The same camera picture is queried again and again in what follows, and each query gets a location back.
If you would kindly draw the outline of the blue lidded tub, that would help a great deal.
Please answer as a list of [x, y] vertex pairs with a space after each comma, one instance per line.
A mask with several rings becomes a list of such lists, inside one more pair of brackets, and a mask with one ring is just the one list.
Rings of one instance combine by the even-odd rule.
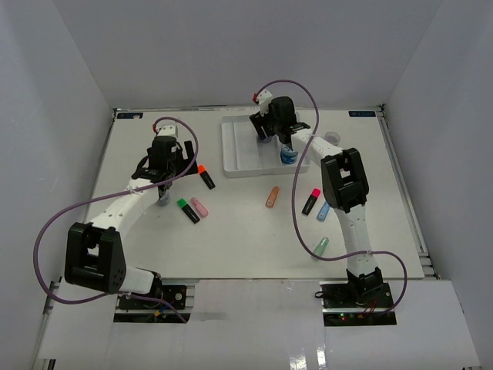
[[293, 150], [286, 144], [281, 145], [280, 160], [286, 165], [295, 164], [297, 162], [298, 152]]

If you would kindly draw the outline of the clear paperclip jar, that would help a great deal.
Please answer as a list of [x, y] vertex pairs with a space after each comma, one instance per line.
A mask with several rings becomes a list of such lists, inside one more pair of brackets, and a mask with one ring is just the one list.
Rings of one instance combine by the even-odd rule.
[[160, 198], [159, 200], [156, 202], [156, 204], [159, 206], [159, 207], [165, 207], [166, 205], [168, 205], [170, 202], [170, 195], [169, 195], [169, 191], [165, 191], [163, 192], [161, 195], [160, 195]]
[[324, 139], [335, 146], [338, 146], [340, 143], [340, 135], [336, 132], [327, 132], [324, 136]]
[[257, 136], [259, 143], [270, 143], [273, 139], [273, 135], [261, 134]]

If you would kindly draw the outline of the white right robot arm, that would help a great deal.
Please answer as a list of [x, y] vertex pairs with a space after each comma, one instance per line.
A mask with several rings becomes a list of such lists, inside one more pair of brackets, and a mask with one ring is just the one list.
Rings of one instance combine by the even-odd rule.
[[343, 150], [316, 135], [315, 129], [298, 120], [288, 96], [275, 98], [264, 90], [254, 95], [253, 101], [259, 112], [250, 116], [250, 121], [260, 139], [275, 136], [319, 166], [324, 198], [339, 220], [349, 255], [348, 299], [359, 308], [368, 306], [383, 286], [383, 278], [371, 255], [365, 209], [369, 184], [359, 151]]

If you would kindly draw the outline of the pastel blue mini highlighter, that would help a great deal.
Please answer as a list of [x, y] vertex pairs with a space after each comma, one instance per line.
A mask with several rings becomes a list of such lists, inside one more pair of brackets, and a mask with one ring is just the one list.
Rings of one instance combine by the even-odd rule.
[[317, 213], [317, 220], [320, 222], [324, 222], [327, 219], [327, 215], [330, 211], [330, 204], [325, 201], [319, 212]]

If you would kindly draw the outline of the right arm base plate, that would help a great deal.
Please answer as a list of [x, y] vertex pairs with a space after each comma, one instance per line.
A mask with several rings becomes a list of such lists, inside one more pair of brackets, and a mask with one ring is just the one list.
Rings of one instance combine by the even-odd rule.
[[390, 311], [394, 300], [388, 283], [362, 301], [351, 295], [348, 284], [322, 284], [314, 297], [320, 300], [326, 328], [394, 326], [396, 314]]

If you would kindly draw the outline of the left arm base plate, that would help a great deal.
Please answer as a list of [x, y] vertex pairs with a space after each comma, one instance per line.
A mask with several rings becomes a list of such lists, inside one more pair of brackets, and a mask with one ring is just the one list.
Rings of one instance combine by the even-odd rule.
[[[167, 301], [176, 310], [183, 310], [186, 307], [187, 286], [186, 285], [163, 285], [154, 293], [154, 298]], [[167, 308], [162, 303], [156, 301], [145, 301], [122, 296], [119, 298], [116, 307], [120, 310], [143, 311], [143, 310], [160, 310]]]

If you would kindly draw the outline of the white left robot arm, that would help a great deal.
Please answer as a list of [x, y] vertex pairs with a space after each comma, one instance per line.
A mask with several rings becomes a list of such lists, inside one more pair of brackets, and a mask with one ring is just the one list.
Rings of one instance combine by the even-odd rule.
[[70, 227], [65, 280], [107, 294], [133, 293], [145, 307], [157, 306], [163, 298], [157, 273], [129, 267], [122, 243], [149, 207], [164, 202], [174, 177], [198, 172], [194, 155], [190, 140], [179, 143], [174, 136], [156, 136], [131, 175], [127, 194], [88, 223]]

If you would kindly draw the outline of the green cap black highlighter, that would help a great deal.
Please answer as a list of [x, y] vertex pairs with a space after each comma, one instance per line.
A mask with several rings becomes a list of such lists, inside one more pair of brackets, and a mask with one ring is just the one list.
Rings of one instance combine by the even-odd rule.
[[196, 214], [193, 208], [183, 199], [179, 198], [177, 200], [177, 205], [181, 209], [182, 212], [194, 223], [197, 224], [200, 222], [200, 217]]

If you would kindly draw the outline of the pink cap black highlighter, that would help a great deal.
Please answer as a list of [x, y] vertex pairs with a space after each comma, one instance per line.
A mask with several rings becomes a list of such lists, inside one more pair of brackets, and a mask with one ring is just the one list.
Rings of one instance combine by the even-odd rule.
[[321, 191], [318, 188], [314, 188], [312, 190], [310, 196], [307, 198], [307, 201], [304, 204], [304, 208], [302, 209], [303, 215], [308, 216], [310, 214], [310, 212], [314, 208], [314, 205], [320, 196], [320, 193], [321, 193]]

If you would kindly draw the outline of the white compartment tray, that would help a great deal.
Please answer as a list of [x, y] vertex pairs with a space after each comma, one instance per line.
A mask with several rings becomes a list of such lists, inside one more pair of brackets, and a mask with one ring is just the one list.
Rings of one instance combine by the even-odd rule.
[[227, 178], [294, 174], [297, 163], [281, 160], [282, 144], [275, 136], [268, 143], [257, 139], [249, 116], [224, 116], [221, 120], [223, 172]]

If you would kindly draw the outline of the pastel pink mini highlighter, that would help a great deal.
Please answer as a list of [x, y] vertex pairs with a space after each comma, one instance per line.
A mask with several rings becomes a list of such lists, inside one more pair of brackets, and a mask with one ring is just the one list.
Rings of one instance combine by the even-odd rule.
[[201, 217], [207, 217], [209, 215], [209, 211], [203, 206], [203, 204], [195, 197], [191, 198], [191, 204], [194, 206], [196, 212]]

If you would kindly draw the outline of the orange cap black highlighter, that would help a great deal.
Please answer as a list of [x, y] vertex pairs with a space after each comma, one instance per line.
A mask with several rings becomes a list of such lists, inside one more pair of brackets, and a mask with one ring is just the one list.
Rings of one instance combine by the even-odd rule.
[[216, 187], [216, 184], [213, 182], [212, 177], [209, 175], [204, 165], [198, 166], [198, 174], [209, 190], [212, 190]]

